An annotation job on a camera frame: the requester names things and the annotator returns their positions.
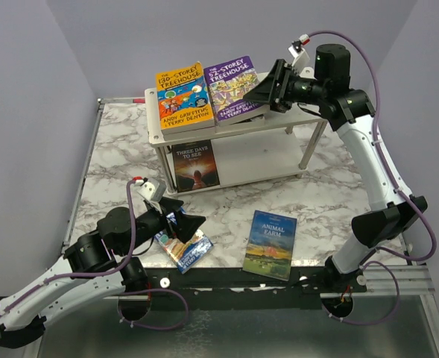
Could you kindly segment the Little Women floral book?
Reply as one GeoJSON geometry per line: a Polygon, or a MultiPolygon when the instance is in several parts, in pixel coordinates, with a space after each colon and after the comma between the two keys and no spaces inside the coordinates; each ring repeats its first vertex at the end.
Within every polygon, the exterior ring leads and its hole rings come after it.
{"type": "Polygon", "coordinates": [[[223,129],[233,129],[233,130],[241,130],[241,129],[249,129],[249,128],[255,128],[263,126],[265,123],[265,116],[254,116],[250,119],[246,119],[244,121],[235,123],[235,124],[229,124],[229,125],[218,125],[217,129],[223,130],[223,129]]]}

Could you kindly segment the purple 52-Storey Treehouse book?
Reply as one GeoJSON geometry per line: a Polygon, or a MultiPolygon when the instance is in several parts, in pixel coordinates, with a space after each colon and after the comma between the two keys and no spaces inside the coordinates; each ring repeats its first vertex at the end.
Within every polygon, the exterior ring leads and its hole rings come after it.
{"type": "Polygon", "coordinates": [[[248,55],[206,67],[204,77],[218,127],[235,125],[268,112],[269,106],[244,100],[244,95],[259,84],[248,55]]]}

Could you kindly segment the purple 117-Storey Treehouse book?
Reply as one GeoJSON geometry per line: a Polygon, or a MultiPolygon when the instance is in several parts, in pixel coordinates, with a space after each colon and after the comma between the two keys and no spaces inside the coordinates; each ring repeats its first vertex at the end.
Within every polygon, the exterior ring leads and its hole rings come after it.
{"type": "Polygon", "coordinates": [[[213,134],[215,134],[215,126],[173,134],[163,134],[163,139],[165,141],[172,141],[176,139],[194,139],[200,136],[209,136],[213,134]]]}

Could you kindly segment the yellow 130-Storey Treehouse book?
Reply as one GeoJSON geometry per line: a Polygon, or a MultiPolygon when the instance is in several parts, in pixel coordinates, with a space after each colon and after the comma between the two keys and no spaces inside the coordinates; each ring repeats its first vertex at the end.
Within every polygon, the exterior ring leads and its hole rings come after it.
{"type": "Polygon", "coordinates": [[[202,64],[156,74],[160,129],[164,136],[215,126],[202,64]]]}

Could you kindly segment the blue Animal Farm book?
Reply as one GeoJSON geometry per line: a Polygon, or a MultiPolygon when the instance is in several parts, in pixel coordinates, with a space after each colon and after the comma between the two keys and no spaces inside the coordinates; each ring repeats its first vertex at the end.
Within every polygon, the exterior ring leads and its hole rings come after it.
{"type": "Polygon", "coordinates": [[[287,281],[291,271],[297,220],[256,210],[242,269],[287,281]]]}

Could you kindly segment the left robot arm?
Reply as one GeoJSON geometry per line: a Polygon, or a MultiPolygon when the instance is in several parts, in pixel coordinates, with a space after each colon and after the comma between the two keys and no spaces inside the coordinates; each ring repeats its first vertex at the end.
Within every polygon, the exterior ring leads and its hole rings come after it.
{"type": "Polygon", "coordinates": [[[0,347],[24,347],[55,319],[97,299],[148,289],[148,275],[129,251],[159,233],[183,243],[192,239],[206,219],[184,213],[182,205],[181,200],[162,198],[159,209],[148,206],[138,217],[127,207],[116,207],[34,282],[0,296],[0,347]]]}

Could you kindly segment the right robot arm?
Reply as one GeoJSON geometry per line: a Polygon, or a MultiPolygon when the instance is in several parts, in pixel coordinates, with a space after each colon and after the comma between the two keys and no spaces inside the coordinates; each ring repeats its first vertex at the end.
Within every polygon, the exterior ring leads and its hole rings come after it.
{"type": "Polygon", "coordinates": [[[287,112],[293,104],[317,106],[319,116],[337,133],[359,170],[370,211],[353,218],[350,238],[327,258],[320,276],[328,290],[339,292],[379,244],[409,229],[428,204],[404,183],[393,186],[392,180],[399,174],[393,163],[385,166],[381,161],[388,152],[373,132],[376,111],[365,91],[350,88],[350,52],[340,44],[318,46],[314,77],[303,78],[300,73],[305,49],[295,42],[289,51],[293,63],[276,60],[244,99],[265,104],[278,113],[287,112]]]}

